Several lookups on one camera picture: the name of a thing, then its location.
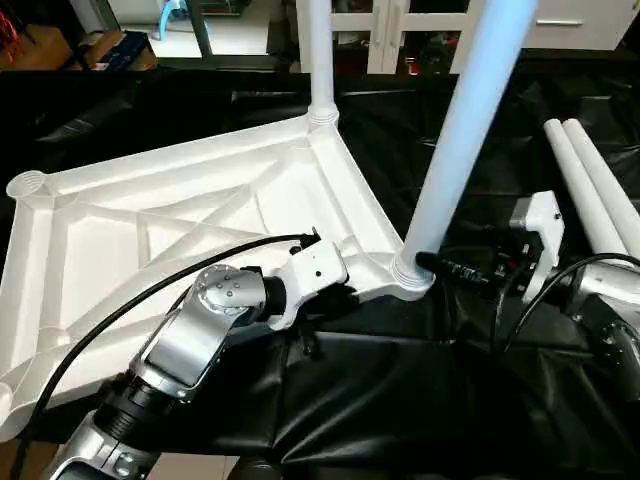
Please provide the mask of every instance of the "cabinet handle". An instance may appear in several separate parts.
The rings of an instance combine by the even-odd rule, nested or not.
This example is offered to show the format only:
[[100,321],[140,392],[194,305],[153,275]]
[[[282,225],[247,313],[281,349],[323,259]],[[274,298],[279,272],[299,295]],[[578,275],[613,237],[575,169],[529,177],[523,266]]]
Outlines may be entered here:
[[396,40],[400,37],[400,20],[402,19],[401,7],[399,4],[395,4],[393,6],[393,16],[391,17],[391,24],[393,25],[393,33],[391,34],[391,41],[389,45],[393,48],[399,47],[399,40]]
[[373,28],[372,28],[372,33],[373,33],[373,46],[374,47],[379,47],[380,46],[380,31],[379,31],[380,28],[378,27],[379,23],[380,23],[380,6],[376,5],[375,7],[373,7]]
[[584,25],[584,22],[582,20],[536,20],[536,25],[540,27],[579,28]]

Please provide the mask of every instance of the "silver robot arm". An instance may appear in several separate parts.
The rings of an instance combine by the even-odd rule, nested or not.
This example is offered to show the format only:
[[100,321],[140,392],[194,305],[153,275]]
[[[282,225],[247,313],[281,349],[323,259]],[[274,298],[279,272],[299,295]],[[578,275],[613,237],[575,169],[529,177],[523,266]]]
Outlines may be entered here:
[[42,478],[143,480],[160,455],[154,441],[163,420],[191,402],[225,348],[289,328],[307,300],[347,279],[339,251],[325,240],[293,255],[273,277],[259,268],[206,268]]

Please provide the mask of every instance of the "black connector cable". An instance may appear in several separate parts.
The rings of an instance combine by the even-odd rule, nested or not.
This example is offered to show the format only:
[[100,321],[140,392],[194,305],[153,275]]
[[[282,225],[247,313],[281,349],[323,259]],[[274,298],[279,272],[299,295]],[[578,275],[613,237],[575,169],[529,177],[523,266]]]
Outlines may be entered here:
[[491,330],[489,332],[489,349],[492,354],[498,352],[498,331],[500,330],[500,325],[502,324],[502,316],[504,314],[504,303],[507,299],[507,295],[509,295],[509,291],[516,284],[518,278],[527,271],[529,268],[529,264],[527,262],[522,263],[515,271],[509,276],[504,286],[500,289],[500,293],[498,294],[498,303],[496,304],[496,310],[493,314],[493,318],[491,321]]
[[540,290],[540,292],[533,298],[533,300],[531,300],[531,303],[527,305],[527,308],[522,311],[518,323],[507,337],[501,353],[506,353],[509,351],[516,337],[520,334],[520,331],[522,330],[524,325],[531,318],[534,310],[538,307],[538,305],[540,305],[540,303],[542,303],[545,297],[551,290],[554,289],[556,285],[558,285],[565,277],[577,272],[582,267],[585,267],[592,263],[601,262],[603,260],[622,260],[640,268],[640,260],[630,255],[624,255],[622,253],[599,253],[597,255],[584,258],[562,269],[556,275],[554,275],[551,280],[545,283],[542,290]]
[[[29,452],[29,446],[31,444],[31,437],[33,436],[33,429],[36,423],[36,419],[42,414],[42,412],[47,407],[53,392],[62,379],[62,376],[69,369],[73,361],[76,359],[80,353],[93,341],[95,338],[104,332],[107,328],[113,325],[120,317],[122,317],[125,313],[132,310],[138,304],[145,301],[147,298],[152,296],[153,294],[159,292],[163,288],[171,285],[172,283],[177,282],[178,280],[191,275],[192,273],[197,272],[198,270],[202,270],[214,263],[218,263],[222,260],[225,260],[234,255],[238,255],[247,250],[251,250],[254,248],[262,247],[264,245],[269,245],[271,243],[278,242],[291,242],[291,241],[300,241],[303,246],[315,243],[319,237],[317,234],[307,235],[307,234],[298,234],[298,235],[279,235],[273,237],[261,238],[258,240],[254,240],[253,242],[246,243],[244,245],[239,245],[237,247],[231,248],[226,252],[219,253],[212,257],[206,258],[198,263],[195,263],[189,267],[180,270],[172,275],[169,275],[164,280],[160,280],[158,283],[152,285],[147,288],[143,292],[136,295],[134,298],[129,300],[127,303],[122,305],[112,314],[107,316],[102,322],[93,327],[89,333],[87,333],[78,343],[76,343],[73,348],[69,351],[69,353],[62,359],[62,362],[58,365],[58,368],[55,369],[53,375],[49,378],[49,381],[45,385],[38,401],[36,402],[33,413],[31,414],[31,418],[27,422],[27,425],[24,428],[24,432],[22,435],[22,439],[20,440],[20,445],[18,446],[18,450],[16,451],[16,457],[11,467],[11,480],[20,480],[22,475],[22,469],[24,467],[25,460],[27,458],[27,454]],[[179,301],[176,301],[174,305],[179,305],[180,302],[186,297],[188,290],[186,290],[179,298]]]

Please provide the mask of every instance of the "black plastic sheet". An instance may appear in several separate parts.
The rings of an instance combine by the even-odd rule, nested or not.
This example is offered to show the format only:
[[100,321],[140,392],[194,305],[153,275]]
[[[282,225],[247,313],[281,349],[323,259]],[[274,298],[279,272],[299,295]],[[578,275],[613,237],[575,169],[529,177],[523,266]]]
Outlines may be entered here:
[[[73,87],[55,79],[56,98],[39,94],[16,110],[10,131],[26,154],[7,168],[5,181],[21,170],[61,170],[305,111],[304,78],[265,84],[257,77],[158,72],[110,84],[83,76]],[[256,92],[257,82],[268,92]],[[404,236],[454,82],[376,82],[338,82],[340,131]],[[578,118],[640,200],[638,77],[518,75],[448,245],[466,241],[455,231],[463,222],[504,221],[513,198],[553,189],[567,224],[563,258],[589,253],[542,131],[552,117]],[[90,127],[61,135],[77,118]],[[9,201],[0,215],[6,242]],[[517,311],[513,302],[507,307],[504,328]],[[542,306],[496,361],[486,344],[492,309],[469,292],[438,286],[418,302],[380,298],[316,325],[314,357],[302,354],[297,331],[239,347],[194,404],[168,420],[166,448],[453,478],[638,478],[638,408],[619,403],[573,322]],[[53,409],[40,438],[66,439],[97,400]]]

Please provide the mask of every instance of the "white pipe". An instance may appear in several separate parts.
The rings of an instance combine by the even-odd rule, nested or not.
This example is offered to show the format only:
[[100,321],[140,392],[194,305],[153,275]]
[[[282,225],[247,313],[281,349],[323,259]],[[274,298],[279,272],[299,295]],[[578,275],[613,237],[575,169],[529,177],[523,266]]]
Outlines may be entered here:
[[596,187],[559,120],[544,124],[553,153],[594,253],[627,253]]
[[620,238],[622,238],[625,248],[630,255],[640,258],[640,215],[638,215],[638,211],[580,122],[571,119],[564,122],[563,126]]
[[433,282],[433,274],[416,265],[416,253],[440,250],[537,6],[538,0],[485,2],[404,247],[391,267],[408,293],[424,294]]
[[326,125],[338,118],[333,98],[333,30],[331,0],[307,2],[311,53],[311,105],[309,119],[316,125]]

